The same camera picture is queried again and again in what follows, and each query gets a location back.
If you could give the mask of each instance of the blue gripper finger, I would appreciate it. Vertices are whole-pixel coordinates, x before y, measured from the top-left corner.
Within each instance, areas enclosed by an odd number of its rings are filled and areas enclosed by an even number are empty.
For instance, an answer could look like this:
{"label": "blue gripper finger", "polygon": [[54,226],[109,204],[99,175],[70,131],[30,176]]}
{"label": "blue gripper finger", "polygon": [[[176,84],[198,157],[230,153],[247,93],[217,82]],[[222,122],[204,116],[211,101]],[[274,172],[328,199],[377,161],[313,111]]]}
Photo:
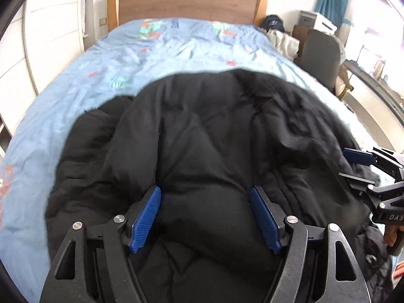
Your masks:
{"label": "blue gripper finger", "polygon": [[361,150],[345,148],[344,150],[342,150],[342,154],[349,164],[370,166],[374,165],[375,162],[372,153],[367,153]]}
{"label": "blue gripper finger", "polygon": [[161,203],[160,188],[156,186],[150,197],[145,201],[142,200],[140,204],[142,203],[144,206],[132,226],[132,239],[129,243],[129,250],[134,254],[145,244],[147,235],[156,218]]}
{"label": "blue gripper finger", "polygon": [[282,250],[282,245],[279,240],[279,229],[256,188],[251,190],[250,204],[267,247],[273,250],[275,254],[279,254]]}

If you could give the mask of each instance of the black puffer jacket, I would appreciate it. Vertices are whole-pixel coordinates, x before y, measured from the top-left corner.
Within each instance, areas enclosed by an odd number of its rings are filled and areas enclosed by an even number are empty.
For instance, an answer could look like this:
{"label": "black puffer jacket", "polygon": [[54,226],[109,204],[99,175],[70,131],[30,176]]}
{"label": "black puffer jacket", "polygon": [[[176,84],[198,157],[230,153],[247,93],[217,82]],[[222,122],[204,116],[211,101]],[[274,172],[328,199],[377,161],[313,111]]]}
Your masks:
{"label": "black puffer jacket", "polygon": [[248,201],[261,185],[305,224],[339,224],[381,302],[392,290],[391,262],[338,172],[377,178],[349,165],[346,147],[358,148],[336,115],[274,76],[233,70],[156,81],[73,126],[46,210],[51,258],[74,222],[107,222],[156,184],[162,204],[132,258],[148,302],[261,302],[279,263]]}

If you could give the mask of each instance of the silver bolt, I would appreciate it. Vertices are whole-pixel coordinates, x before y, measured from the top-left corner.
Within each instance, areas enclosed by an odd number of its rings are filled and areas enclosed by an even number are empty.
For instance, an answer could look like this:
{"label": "silver bolt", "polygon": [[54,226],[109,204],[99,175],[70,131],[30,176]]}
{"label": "silver bolt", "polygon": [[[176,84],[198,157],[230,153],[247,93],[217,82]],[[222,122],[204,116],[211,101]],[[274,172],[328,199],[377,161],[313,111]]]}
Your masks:
{"label": "silver bolt", "polygon": [[297,217],[295,217],[295,216],[293,216],[293,215],[289,215],[289,216],[286,218],[286,221],[288,221],[288,222],[291,223],[291,224],[296,224],[296,223],[298,222],[298,219],[297,219]]}
{"label": "silver bolt", "polygon": [[73,229],[78,230],[78,229],[81,229],[82,226],[83,226],[83,224],[80,221],[77,221],[73,224]]}
{"label": "silver bolt", "polygon": [[334,232],[337,232],[339,230],[339,226],[337,224],[334,224],[334,223],[330,223],[329,228],[330,228],[331,231],[334,231]]}
{"label": "silver bolt", "polygon": [[117,215],[117,216],[114,217],[114,222],[115,223],[121,223],[123,221],[125,221],[125,217],[123,215]]}

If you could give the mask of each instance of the white cabinet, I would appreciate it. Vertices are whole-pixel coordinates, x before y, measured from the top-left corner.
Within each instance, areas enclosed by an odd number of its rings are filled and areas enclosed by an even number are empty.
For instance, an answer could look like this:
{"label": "white cabinet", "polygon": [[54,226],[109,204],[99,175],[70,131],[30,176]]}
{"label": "white cabinet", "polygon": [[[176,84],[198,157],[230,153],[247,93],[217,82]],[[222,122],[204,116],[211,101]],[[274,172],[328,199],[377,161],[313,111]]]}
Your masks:
{"label": "white cabinet", "polygon": [[84,52],[81,0],[27,0],[25,49],[38,93]]}
{"label": "white cabinet", "polygon": [[84,52],[81,1],[27,0],[1,38],[0,137],[15,133],[36,95]]}
{"label": "white cabinet", "polygon": [[23,39],[23,7],[0,41],[0,116],[2,132],[13,135],[36,97],[27,65]]}

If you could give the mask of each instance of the light switch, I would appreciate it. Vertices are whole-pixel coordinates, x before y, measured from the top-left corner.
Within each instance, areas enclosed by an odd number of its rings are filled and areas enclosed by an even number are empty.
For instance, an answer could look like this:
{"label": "light switch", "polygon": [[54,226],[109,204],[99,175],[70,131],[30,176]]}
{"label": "light switch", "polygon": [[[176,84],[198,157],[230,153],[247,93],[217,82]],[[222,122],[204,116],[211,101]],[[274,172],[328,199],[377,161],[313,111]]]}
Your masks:
{"label": "light switch", "polygon": [[101,18],[99,20],[100,26],[106,25],[107,24],[107,19],[106,18]]}

